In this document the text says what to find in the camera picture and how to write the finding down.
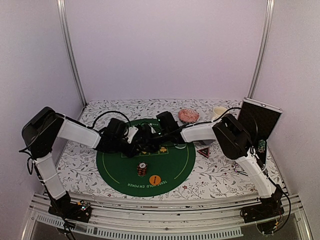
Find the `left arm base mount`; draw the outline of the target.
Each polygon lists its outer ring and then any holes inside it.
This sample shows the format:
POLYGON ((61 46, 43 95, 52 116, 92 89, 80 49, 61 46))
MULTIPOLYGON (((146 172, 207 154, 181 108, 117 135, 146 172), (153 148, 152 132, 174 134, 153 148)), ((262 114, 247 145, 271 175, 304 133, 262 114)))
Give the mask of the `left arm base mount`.
POLYGON ((92 207, 90 202, 84 200, 74 203, 68 199, 59 199, 51 202, 48 213, 62 219, 88 223, 91 218, 92 207))

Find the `round green poker mat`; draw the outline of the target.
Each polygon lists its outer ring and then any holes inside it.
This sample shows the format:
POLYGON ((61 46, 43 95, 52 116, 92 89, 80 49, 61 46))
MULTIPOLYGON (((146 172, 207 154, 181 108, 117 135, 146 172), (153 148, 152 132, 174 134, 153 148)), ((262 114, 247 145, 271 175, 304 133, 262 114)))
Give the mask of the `round green poker mat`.
POLYGON ((170 192, 181 185, 192 173, 196 161, 196 148, 187 143, 184 149, 175 148, 166 142, 154 153, 141 152, 134 157, 126 157, 121 152, 97 152, 97 170, 112 189, 132 197, 154 197, 170 192), (147 172, 138 176, 137 166, 147 163, 147 172), (151 185, 152 175, 161 177, 161 183, 151 185))

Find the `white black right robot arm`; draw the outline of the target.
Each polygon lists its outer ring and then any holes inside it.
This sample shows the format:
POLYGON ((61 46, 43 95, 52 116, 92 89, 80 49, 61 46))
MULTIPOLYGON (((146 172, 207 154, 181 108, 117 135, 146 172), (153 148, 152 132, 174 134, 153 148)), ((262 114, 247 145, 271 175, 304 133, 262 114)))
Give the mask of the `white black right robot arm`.
POLYGON ((148 123, 137 126, 132 139, 139 150, 154 152, 166 142, 217 141, 223 154, 239 164, 252 180, 261 201, 258 213, 262 218, 269 218, 282 205, 281 198, 285 194, 267 172, 266 153, 259 152, 259 135, 251 136, 232 114, 224 113, 210 122, 183 125, 178 125, 168 111, 158 114, 156 119, 160 125, 159 131, 148 123))

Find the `left aluminium frame post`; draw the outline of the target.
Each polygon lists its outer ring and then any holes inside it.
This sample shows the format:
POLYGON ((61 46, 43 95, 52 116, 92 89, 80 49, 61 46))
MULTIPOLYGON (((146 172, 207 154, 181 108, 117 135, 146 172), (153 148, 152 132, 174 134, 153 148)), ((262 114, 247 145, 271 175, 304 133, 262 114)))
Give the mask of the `left aluminium frame post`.
POLYGON ((75 88, 76 88, 80 103, 84 108, 87 106, 88 103, 86 100, 83 85, 81 83, 81 79, 80 79, 80 75, 79 75, 79 71, 76 63, 76 58, 75 58, 75 54, 72 46, 72 39, 70 35, 67 11, 66 11, 66 1, 57 0, 56 3, 57 3, 58 16, 59 16, 59 21, 60 21, 61 30, 62 30, 62 36, 63 36, 64 44, 66 47, 66 53, 67 53, 70 69, 72 72, 73 81, 75 84, 75 88))

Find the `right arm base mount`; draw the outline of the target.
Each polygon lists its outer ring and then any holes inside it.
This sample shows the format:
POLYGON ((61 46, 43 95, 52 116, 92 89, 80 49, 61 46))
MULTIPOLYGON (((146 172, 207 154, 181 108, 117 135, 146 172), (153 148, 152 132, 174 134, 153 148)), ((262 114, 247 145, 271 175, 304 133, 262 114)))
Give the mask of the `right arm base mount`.
POLYGON ((271 198, 261 198, 260 201, 260 204, 243 207, 240 210, 240 216, 245 223, 279 217, 279 220, 273 219, 257 224, 257 229, 260 233, 264 235, 274 234, 285 213, 282 202, 281 200, 272 200, 271 198))

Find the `clear green dealer button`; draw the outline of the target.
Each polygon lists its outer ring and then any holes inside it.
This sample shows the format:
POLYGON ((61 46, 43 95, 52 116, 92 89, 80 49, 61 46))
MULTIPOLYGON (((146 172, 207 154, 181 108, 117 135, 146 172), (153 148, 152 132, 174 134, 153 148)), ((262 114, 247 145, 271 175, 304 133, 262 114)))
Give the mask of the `clear green dealer button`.
POLYGON ((182 150, 186 147, 186 144, 177 144, 174 146, 176 149, 182 150))

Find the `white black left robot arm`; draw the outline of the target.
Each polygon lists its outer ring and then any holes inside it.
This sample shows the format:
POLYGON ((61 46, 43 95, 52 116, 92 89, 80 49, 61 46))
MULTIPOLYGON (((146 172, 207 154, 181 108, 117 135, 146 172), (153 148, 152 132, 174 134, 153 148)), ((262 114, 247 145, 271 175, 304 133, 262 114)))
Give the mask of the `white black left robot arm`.
POLYGON ((69 202, 69 194, 53 160, 56 141, 74 142, 97 152, 133 157, 140 150, 132 142, 136 133, 131 123, 117 118, 112 118, 107 126, 97 130, 93 125, 84 125, 46 106, 22 128, 25 147, 19 153, 27 154, 33 160, 39 180, 55 203, 55 209, 63 217, 70 217, 75 211, 74 205, 69 202))

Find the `orange round blind button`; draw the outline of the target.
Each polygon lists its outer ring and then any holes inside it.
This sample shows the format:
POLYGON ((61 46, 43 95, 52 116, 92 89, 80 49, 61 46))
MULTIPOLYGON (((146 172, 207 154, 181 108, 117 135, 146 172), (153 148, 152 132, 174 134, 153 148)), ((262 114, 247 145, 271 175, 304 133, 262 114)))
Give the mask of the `orange round blind button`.
POLYGON ((149 178, 149 183, 153 186, 157 186, 161 183, 162 179, 159 175, 152 175, 150 178, 149 178))

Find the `aluminium frame post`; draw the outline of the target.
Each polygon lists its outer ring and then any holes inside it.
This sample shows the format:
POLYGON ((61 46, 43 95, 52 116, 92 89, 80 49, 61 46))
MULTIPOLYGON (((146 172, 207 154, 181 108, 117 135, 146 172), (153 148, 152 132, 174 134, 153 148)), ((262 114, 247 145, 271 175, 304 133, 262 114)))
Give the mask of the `aluminium frame post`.
POLYGON ((80 79, 80 75, 79 75, 79 71, 76 63, 76 58, 75 58, 75 54, 72 46, 72 39, 70 35, 67 11, 66 11, 66 1, 57 0, 56 3, 57 3, 58 16, 59 16, 59 21, 60 21, 61 30, 62 30, 62 36, 63 36, 64 44, 66 47, 66 53, 67 53, 70 69, 72 72, 73 81, 75 84, 75 88, 76 88, 80 103, 84 108, 87 106, 88 103, 86 100, 83 85, 81 83, 81 79, 80 79))
POLYGON ((261 35, 261 41, 260 46, 258 50, 258 55, 249 87, 249 91, 247 94, 247 97, 250 99, 254 98, 260 73, 263 66, 264 56, 267 49, 268 39, 271 31, 272 21, 273 21, 273 13, 274 13, 274 7, 275 7, 275 0, 267 0, 266 1, 266 9, 265 9, 265 15, 264 15, 264 22, 263 22, 263 28, 262 28, 262 35, 261 35))

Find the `green chip stack in case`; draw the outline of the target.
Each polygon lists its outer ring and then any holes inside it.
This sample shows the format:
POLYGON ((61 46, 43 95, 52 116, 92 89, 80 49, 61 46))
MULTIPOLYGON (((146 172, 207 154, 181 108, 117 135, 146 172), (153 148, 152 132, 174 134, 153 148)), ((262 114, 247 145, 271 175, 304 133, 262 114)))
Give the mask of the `green chip stack in case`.
POLYGON ((261 153, 261 154, 266 152, 266 141, 265 141, 265 140, 260 139, 260 140, 258 141, 257 151, 258 151, 259 153, 261 153))

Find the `aluminium poker chip case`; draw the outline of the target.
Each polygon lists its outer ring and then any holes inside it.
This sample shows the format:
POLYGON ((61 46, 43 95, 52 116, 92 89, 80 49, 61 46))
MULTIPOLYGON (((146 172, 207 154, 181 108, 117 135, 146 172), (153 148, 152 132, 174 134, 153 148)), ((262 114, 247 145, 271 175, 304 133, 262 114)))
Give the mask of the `aluminium poker chip case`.
POLYGON ((268 138, 277 125, 283 111, 279 107, 245 97, 237 120, 249 132, 257 155, 259 167, 266 166, 268 138), (265 153, 257 151, 258 141, 266 141, 265 153))

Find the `red chip stack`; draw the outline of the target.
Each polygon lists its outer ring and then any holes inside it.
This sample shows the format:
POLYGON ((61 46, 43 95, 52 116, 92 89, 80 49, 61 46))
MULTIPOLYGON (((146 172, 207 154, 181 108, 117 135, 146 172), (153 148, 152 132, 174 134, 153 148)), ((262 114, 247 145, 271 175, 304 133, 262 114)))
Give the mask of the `red chip stack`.
POLYGON ((140 162, 137 165, 137 175, 139 177, 144 177, 147 174, 147 163, 145 162, 140 162))

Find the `floral white tablecloth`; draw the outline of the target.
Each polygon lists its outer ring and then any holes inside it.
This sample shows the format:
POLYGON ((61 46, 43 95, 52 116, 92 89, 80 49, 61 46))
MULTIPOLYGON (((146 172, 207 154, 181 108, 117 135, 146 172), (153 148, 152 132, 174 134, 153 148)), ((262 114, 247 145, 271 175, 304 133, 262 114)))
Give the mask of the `floral white tablecloth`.
POLYGON ((157 152, 128 158, 101 153, 68 142, 57 164, 58 176, 70 193, 142 200, 202 200, 257 194, 268 198, 280 175, 271 156, 249 153, 231 160, 219 144, 163 144, 157 152))

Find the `right aluminium frame post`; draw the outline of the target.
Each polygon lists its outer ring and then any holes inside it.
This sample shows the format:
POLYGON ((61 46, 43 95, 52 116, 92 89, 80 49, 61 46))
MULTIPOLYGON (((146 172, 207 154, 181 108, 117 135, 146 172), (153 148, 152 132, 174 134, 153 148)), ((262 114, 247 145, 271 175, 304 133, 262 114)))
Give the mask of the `right aluminium frame post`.
POLYGON ((268 39, 271 31, 272 21, 273 21, 273 13, 274 13, 274 7, 275 7, 275 0, 267 0, 266 1, 266 9, 265 9, 265 15, 264 15, 264 22, 263 22, 263 28, 262 28, 262 35, 261 35, 261 41, 260 46, 258 50, 258 55, 249 87, 249 91, 247 94, 247 97, 250 99, 254 98, 260 73, 263 66, 264 56, 267 49, 268 39))

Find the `cream ceramic mug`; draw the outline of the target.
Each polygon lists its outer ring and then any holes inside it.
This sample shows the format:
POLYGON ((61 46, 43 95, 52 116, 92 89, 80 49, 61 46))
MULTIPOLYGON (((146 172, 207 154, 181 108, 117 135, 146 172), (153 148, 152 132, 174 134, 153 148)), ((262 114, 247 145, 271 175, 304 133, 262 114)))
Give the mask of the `cream ceramic mug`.
POLYGON ((228 109, 223 106, 216 106, 212 111, 211 120, 217 120, 220 116, 222 116, 228 109))

